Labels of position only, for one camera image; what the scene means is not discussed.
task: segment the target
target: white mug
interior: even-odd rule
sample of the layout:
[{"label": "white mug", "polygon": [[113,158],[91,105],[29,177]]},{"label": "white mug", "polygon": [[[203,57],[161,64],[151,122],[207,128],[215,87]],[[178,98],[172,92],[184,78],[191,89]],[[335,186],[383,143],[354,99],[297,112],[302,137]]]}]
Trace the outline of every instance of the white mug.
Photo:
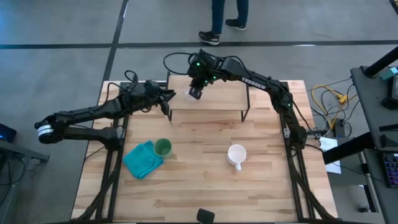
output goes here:
[{"label": "white mug", "polygon": [[246,159],[246,150],[243,146],[235,144],[229,147],[226,159],[234,165],[237,171],[242,170],[241,163]]}]

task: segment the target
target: jeans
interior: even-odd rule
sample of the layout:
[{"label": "jeans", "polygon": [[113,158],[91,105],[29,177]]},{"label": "jeans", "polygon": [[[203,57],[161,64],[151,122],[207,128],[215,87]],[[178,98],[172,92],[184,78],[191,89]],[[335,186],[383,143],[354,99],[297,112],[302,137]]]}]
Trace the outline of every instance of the jeans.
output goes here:
[{"label": "jeans", "polygon": [[[213,13],[213,26],[211,31],[214,34],[221,34],[224,22],[224,4],[225,0],[212,0],[211,10]],[[238,6],[238,25],[246,25],[249,14],[249,0],[236,0]]]}]

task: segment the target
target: wooden tabletop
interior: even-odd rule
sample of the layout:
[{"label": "wooden tabletop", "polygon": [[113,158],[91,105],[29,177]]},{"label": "wooden tabletop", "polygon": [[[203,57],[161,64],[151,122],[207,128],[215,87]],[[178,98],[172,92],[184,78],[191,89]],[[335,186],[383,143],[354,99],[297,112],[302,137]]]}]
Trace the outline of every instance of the wooden tabletop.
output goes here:
[{"label": "wooden tabletop", "polygon": [[[300,111],[314,126],[304,82],[288,83]],[[117,88],[111,86],[109,98],[117,94]],[[249,95],[251,109],[243,123],[235,111],[180,110],[174,112],[172,122],[160,108],[134,113],[129,119],[124,154],[140,142],[159,138],[170,139],[174,154],[145,180],[135,179],[122,164],[114,221],[196,222],[199,208],[214,212],[215,222],[296,221],[279,115],[266,92],[249,88]],[[106,83],[100,104],[105,96]],[[110,120],[99,119],[94,128],[110,125]],[[248,152],[242,172],[237,173],[226,160],[232,144],[241,144]],[[87,154],[101,146],[90,142]],[[336,217],[321,152],[307,147],[303,156],[312,192]],[[72,218],[82,214],[98,193],[105,158],[106,150],[102,150],[84,163]],[[305,210],[302,191],[300,198]]]},{"label": "wooden tabletop", "polygon": [[190,89],[191,81],[192,78],[188,75],[169,76],[169,89],[176,92],[175,97],[169,102],[171,110],[246,111],[248,109],[248,94],[246,84],[243,82],[223,82],[218,80],[203,89],[200,100],[195,103],[189,103],[185,97]]}]

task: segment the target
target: green cup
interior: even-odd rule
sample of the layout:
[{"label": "green cup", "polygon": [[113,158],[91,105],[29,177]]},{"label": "green cup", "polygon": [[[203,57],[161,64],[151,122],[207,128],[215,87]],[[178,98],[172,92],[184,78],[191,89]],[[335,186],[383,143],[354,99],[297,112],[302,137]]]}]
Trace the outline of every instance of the green cup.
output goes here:
[{"label": "green cup", "polygon": [[158,139],[154,146],[155,154],[163,159],[172,157],[172,143],[168,139]]}]

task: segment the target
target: white paper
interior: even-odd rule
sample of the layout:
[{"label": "white paper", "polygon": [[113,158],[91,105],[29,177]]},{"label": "white paper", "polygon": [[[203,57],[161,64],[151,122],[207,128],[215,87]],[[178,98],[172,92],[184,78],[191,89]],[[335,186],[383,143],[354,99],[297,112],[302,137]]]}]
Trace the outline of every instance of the white paper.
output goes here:
[{"label": "white paper", "polygon": [[[321,149],[326,152],[329,149],[333,149],[334,147],[337,147],[337,140],[336,139],[330,139],[330,138],[324,138],[321,137],[320,139],[321,142]],[[326,171],[327,172],[332,172],[335,174],[341,174],[341,167],[340,167],[340,161],[335,161],[331,164],[326,165]]]}]

